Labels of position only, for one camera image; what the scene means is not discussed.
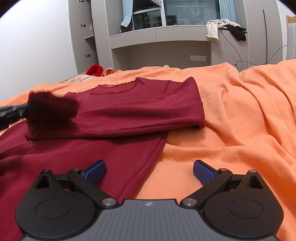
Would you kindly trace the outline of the dark red knit sweater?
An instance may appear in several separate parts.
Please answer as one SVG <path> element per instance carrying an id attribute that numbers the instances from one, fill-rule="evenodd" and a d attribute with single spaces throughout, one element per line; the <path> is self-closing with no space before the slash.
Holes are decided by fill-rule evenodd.
<path id="1" fill-rule="evenodd" d="M 99 85 L 65 96 L 78 113 L 67 123 L 24 120 L 1 135 L 1 240 L 21 236 L 15 209 L 44 169 L 62 174 L 103 160 L 99 188 L 117 199 L 132 198 L 161 153 L 169 130 L 205 126 L 194 78 Z"/>

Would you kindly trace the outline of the orange bed blanket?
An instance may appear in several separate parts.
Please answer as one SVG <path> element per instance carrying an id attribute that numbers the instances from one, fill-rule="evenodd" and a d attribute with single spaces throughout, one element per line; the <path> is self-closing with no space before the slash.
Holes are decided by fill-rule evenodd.
<path id="1" fill-rule="evenodd" d="M 99 84 L 136 77 L 177 80 L 194 77 L 204 105 L 202 130 L 169 133 L 164 150 L 135 190 L 138 199 L 180 200 L 201 187 L 192 168 L 196 159 L 235 174 L 257 170 L 284 211 L 280 240 L 295 240 L 295 61 L 238 72 L 227 63 L 201 68 L 144 67 L 90 77 L 74 84 L 41 84 L 35 91 L 56 95 L 82 92 Z"/>

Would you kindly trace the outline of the pink floral pillow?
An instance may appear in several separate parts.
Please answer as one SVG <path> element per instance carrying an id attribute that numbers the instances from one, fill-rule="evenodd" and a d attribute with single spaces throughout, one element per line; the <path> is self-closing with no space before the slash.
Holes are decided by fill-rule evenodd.
<path id="1" fill-rule="evenodd" d="M 88 79 L 92 79 L 92 78 L 96 78 L 96 76 L 91 76 L 91 75 L 87 75 L 87 74 L 80 74 L 80 75 L 76 75 L 73 76 L 65 81 L 62 81 L 62 84 L 76 84 L 76 83 L 81 83 L 84 82 Z"/>

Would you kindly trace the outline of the red plush item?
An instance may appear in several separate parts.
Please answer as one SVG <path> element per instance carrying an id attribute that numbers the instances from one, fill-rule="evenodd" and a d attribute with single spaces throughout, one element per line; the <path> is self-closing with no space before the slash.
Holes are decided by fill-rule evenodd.
<path id="1" fill-rule="evenodd" d="M 94 64 L 87 70 L 86 75 L 100 77 L 103 72 L 104 69 L 102 66 L 99 64 Z"/>

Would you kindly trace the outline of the small orange cloth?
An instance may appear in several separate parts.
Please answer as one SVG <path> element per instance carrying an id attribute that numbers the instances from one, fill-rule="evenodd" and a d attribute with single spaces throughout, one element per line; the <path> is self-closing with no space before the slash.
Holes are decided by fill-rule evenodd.
<path id="1" fill-rule="evenodd" d="M 107 68 L 107 69 L 104 69 L 101 76 L 107 76 L 107 75 L 110 75 L 112 73 L 115 73 L 117 70 L 116 69 L 113 69 L 113 68 Z"/>

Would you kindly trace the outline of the grey built-in desk unit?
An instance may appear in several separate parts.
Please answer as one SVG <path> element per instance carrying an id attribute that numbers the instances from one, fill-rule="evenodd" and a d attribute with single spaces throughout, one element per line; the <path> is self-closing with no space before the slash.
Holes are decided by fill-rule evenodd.
<path id="1" fill-rule="evenodd" d="M 285 19 L 278 1 L 234 1 L 246 41 L 222 27 L 220 43 L 207 39 L 207 22 L 219 20 L 219 1 L 133 1 L 132 20 L 123 20 L 122 1 L 69 1 L 69 25 L 78 73 L 91 65 L 119 70 L 145 66 L 188 68 L 229 63 L 242 71 L 283 60 Z M 191 61 L 190 55 L 207 56 Z"/>

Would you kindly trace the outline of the black cloth on desk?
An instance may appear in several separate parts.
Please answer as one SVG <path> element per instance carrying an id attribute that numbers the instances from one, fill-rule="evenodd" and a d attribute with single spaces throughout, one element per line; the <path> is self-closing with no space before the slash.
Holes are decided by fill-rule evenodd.
<path id="1" fill-rule="evenodd" d="M 227 30 L 231 33 L 231 35 L 239 42 L 239 41 L 246 41 L 245 31 L 246 28 L 240 26 L 232 26 L 226 25 Z"/>

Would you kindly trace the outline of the white cloth on desk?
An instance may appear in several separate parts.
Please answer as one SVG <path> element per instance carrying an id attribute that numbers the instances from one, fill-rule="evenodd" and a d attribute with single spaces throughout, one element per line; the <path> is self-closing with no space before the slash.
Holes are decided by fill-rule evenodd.
<path id="1" fill-rule="evenodd" d="M 227 25 L 231 25 L 233 27 L 241 27 L 236 22 L 232 22 L 228 20 L 227 18 L 219 19 L 219 20 L 209 20 L 207 22 L 206 28 L 207 28 L 207 39 L 210 41 L 215 41 L 217 43 L 220 43 L 220 38 L 218 36 L 218 30 L 222 27 L 226 27 Z"/>

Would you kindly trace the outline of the light blue hanging garment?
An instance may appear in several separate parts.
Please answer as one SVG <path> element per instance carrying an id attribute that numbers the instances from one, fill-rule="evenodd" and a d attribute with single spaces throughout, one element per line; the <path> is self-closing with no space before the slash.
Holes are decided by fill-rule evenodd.
<path id="1" fill-rule="evenodd" d="M 121 26 L 127 27 L 132 20 L 133 0 L 122 0 L 123 20 Z"/>

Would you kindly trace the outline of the blue striped curtain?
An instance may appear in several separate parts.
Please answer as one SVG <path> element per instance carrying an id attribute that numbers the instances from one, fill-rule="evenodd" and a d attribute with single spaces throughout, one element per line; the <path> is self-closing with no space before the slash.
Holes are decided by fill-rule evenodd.
<path id="1" fill-rule="evenodd" d="M 237 22 L 234 0 L 219 0 L 220 18 Z"/>

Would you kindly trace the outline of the white wall socket plate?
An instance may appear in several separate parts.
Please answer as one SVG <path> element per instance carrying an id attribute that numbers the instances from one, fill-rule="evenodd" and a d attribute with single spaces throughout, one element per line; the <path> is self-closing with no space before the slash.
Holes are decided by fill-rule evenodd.
<path id="1" fill-rule="evenodd" d="M 190 60 L 191 61 L 202 61 L 206 62 L 207 61 L 207 56 L 200 56 L 200 55 L 190 55 Z"/>

